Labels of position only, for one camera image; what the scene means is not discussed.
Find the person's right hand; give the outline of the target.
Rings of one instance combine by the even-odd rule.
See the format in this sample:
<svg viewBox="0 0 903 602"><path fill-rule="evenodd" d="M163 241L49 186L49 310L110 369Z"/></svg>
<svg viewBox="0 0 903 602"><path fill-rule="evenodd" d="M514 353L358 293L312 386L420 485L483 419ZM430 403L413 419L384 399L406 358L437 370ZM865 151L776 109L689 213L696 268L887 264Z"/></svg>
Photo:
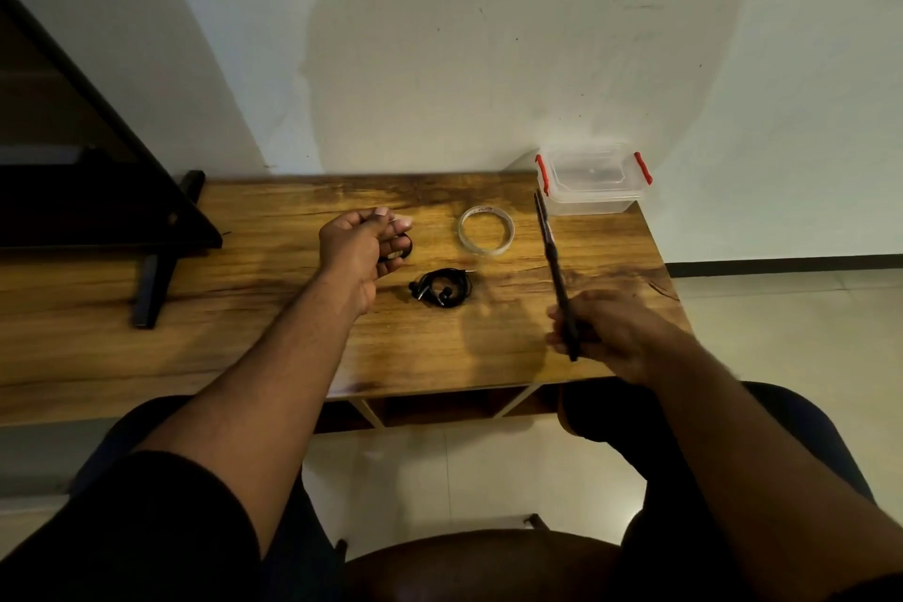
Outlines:
<svg viewBox="0 0 903 602"><path fill-rule="evenodd" d="M583 291L569 300L578 324L580 356L603 363L615 376L650 387L671 371L692 342L688 332L640 299L610 290Z"/></svg>

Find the person's left hand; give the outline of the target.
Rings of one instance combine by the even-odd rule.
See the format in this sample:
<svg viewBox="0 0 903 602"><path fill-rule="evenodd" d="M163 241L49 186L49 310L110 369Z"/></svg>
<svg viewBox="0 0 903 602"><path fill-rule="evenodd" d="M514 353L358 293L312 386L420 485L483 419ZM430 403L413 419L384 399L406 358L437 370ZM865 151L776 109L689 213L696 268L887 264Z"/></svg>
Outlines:
<svg viewBox="0 0 903 602"><path fill-rule="evenodd" d="M362 316L371 308L376 299L377 282L380 279L357 278L353 267L353 231L374 210L375 208L353 210L341 214L326 223L319 234L320 266L317 282L327 286L334 299L347 307L356 317ZM412 230L411 217L399 214L396 216L410 218L412 221L410 231Z"/></svg>

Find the black scissors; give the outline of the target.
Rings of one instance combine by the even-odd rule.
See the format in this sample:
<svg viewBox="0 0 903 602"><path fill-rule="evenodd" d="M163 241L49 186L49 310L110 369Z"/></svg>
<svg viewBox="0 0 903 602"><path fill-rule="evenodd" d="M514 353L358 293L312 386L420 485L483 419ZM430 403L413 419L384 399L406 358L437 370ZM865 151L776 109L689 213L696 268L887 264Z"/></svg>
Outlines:
<svg viewBox="0 0 903 602"><path fill-rule="evenodd" d="M562 277L562 271L559 263L559 254L554 241L554 235L549 222L549 215L544 200L544 193L537 188L534 192L534 202L536 206L536 216L541 232L544 245L544 253L551 272L552 283L554 285L554 293L559 308L570 308L570 299ZM578 359L570 359L571 362L577 362Z"/></svg>

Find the person's left forearm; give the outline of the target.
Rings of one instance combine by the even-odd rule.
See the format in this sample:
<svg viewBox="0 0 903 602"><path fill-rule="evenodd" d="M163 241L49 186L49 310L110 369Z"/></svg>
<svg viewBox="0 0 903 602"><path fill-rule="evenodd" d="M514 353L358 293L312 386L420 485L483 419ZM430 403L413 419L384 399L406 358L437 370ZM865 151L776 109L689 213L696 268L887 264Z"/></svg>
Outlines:
<svg viewBox="0 0 903 602"><path fill-rule="evenodd" d="M216 476L269 551L376 271L324 267L257 342L137 451L180 456Z"/></svg>

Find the person's right forearm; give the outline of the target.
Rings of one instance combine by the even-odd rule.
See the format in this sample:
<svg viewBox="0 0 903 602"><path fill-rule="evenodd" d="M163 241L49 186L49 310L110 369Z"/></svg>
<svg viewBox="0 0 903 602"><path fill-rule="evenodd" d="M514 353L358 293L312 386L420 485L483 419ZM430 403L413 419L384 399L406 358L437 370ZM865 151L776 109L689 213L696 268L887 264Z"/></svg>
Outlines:
<svg viewBox="0 0 903 602"><path fill-rule="evenodd" d="M903 527L781 426L691 335L638 347L706 504L771 602L824 602L903 574Z"/></svg>

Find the clear tape roll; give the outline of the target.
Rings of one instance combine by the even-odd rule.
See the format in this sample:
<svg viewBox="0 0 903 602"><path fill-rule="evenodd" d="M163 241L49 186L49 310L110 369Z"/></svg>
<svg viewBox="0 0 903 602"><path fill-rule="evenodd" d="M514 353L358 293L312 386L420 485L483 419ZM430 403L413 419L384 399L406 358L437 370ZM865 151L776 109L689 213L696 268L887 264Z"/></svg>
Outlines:
<svg viewBox="0 0 903 602"><path fill-rule="evenodd" d="M465 230L465 224L468 220L480 214L489 214L495 216L500 219L505 228L506 228L506 237L503 243L495 248L484 248L474 243L468 236L467 231ZM459 217L457 221L457 234L459 237L459 241L466 250L470 253L479 254L487 257L497 257L501 254L504 254L515 238L515 223L511 216L505 212L504 210L492 207L492 206L474 206L467 210L465 210L462 215Z"/></svg>

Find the black coiled earphones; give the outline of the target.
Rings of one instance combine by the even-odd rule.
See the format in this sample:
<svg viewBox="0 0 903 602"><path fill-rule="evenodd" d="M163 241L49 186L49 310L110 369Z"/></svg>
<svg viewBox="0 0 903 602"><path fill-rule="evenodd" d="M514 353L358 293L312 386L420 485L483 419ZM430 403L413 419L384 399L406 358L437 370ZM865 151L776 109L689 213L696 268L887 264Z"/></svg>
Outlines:
<svg viewBox="0 0 903 602"><path fill-rule="evenodd" d="M472 291L472 269L442 268L425 273L408 284L412 298L438 309L456 309Z"/></svg>

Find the clear box with red clips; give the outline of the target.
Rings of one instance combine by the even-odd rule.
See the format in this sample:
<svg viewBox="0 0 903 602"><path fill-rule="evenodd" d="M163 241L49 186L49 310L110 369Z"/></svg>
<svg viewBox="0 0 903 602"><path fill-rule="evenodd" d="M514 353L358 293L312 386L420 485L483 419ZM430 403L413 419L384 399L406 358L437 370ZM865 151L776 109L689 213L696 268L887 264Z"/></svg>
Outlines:
<svg viewBox="0 0 903 602"><path fill-rule="evenodd" d="M653 184L641 154L620 143L543 147L534 162L549 216L625 212Z"/></svg>

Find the person's right leg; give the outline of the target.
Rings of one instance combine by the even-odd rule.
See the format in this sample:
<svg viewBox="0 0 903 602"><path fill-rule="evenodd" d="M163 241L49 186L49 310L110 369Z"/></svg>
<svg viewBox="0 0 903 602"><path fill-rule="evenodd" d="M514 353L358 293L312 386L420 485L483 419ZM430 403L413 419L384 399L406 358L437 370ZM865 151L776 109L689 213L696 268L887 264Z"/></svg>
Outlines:
<svg viewBox="0 0 903 602"><path fill-rule="evenodd" d="M647 481L610 599L755 601L652 391L615 377L568 383L559 419L575 435L614 448Z"/></svg>

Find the person's leg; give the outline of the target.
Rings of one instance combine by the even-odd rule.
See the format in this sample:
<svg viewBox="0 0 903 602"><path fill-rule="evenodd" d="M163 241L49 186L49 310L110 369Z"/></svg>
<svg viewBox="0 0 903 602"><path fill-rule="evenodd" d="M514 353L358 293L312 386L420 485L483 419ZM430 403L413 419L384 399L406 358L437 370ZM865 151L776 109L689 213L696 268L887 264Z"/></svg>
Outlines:
<svg viewBox="0 0 903 602"><path fill-rule="evenodd" d="M189 395L155 398L117 420L70 482L69 497L86 490L189 400ZM299 472L263 560L259 600L341 602L341 567Z"/></svg>
<svg viewBox="0 0 903 602"><path fill-rule="evenodd" d="M559 419L575 435L614 448L647 481L610 599L755 601L652 391L615 377L568 383Z"/></svg>

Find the brown chair seat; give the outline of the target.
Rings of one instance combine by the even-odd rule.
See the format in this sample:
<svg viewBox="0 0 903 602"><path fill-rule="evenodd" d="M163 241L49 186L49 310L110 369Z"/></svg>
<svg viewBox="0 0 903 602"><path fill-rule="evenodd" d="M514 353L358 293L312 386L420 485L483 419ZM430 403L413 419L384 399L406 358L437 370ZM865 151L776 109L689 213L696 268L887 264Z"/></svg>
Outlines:
<svg viewBox="0 0 903 602"><path fill-rule="evenodd" d="M561 531L488 529L411 540L343 567L343 602L601 602L621 549Z"/></svg>

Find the black television with stand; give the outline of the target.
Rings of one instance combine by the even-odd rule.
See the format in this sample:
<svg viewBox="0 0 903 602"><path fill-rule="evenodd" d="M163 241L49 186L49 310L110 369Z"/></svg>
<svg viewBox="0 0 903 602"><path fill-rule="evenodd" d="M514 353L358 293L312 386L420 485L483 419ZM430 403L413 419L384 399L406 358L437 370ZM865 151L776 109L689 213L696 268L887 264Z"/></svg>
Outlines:
<svg viewBox="0 0 903 602"><path fill-rule="evenodd" d="M131 321L150 330L177 262L222 247L205 182L173 179L28 8L0 0L0 250L142 254Z"/></svg>

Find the person's left leg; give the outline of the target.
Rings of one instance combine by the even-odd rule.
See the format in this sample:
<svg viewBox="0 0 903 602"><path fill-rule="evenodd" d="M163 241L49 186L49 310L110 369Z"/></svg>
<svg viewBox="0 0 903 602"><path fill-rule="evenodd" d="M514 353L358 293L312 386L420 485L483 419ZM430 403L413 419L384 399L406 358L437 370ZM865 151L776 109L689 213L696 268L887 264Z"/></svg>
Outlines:
<svg viewBox="0 0 903 602"><path fill-rule="evenodd" d="M70 482L69 497L86 490L189 400L189 395L155 398L117 420ZM259 600L341 602L341 567L299 472L263 560Z"/></svg>

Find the person's black shirt sleeve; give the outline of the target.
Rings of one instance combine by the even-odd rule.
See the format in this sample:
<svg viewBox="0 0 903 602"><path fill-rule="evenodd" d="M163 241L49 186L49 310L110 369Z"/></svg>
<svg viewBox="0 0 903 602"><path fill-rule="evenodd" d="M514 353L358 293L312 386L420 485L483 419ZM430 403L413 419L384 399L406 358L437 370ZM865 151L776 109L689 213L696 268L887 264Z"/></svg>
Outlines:
<svg viewBox="0 0 903 602"><path fill-rule="evenodd" d="M139 451L0 562L0 602L256 602L261 554L207 469Z"/></svg>

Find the white table frame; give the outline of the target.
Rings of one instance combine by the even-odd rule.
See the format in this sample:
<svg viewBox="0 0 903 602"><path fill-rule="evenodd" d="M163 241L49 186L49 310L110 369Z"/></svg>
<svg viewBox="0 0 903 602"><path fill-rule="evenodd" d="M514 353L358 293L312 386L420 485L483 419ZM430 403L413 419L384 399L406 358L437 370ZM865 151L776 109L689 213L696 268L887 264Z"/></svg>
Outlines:
<svg viewBox="0 0 903 602"><path fill-rule="evenodd" d="M363 396L348 403L372 428L400 428L495 420L548 413L554 405L543 392L551 385L533 383L513 387L420 392L394 396Z"/></svg>

